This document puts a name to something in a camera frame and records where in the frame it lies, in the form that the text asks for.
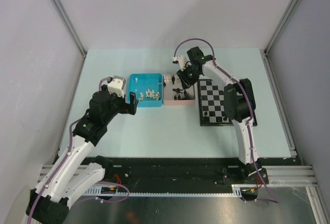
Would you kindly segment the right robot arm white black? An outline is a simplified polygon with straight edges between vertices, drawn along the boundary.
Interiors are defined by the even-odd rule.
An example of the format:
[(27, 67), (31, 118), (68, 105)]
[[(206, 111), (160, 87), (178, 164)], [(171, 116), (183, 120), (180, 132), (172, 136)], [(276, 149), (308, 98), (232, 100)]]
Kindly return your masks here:
[(199, 47), (193, 47), (187, 56), (173, 56), (173, 63), (180, 69), (177, 76), (182, 87), (193, 86), (201, 75), (208, 77), (218, 86), (223, 87), (224, 111), (234, 125), (239, 160), (242, 167), (238, 178), (243, 183), (251, 183), (259, 171), (256, 161), (259, 159), (253, 135), (254, 110), (256, 108), (252, 83), (249, 79), (238, 79), (221, 68), (214, 55), (205, 56)]

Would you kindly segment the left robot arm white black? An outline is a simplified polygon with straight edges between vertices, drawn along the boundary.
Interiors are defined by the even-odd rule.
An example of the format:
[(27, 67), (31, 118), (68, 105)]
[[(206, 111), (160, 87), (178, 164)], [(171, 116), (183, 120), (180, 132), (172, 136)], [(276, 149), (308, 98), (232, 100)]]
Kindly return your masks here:
[(69, 145), (46, 176), (30, 191), (26, 209), (27, 223), (63, 223), (75, 202), (94, 184), (113, 179), (111, 160), (97, 156), (78, 176), (74, 173), (107, 132), (117, 114), (134, 115), (138, 100), (106, 90), (95, 92), (85, 114), (69, 127)]

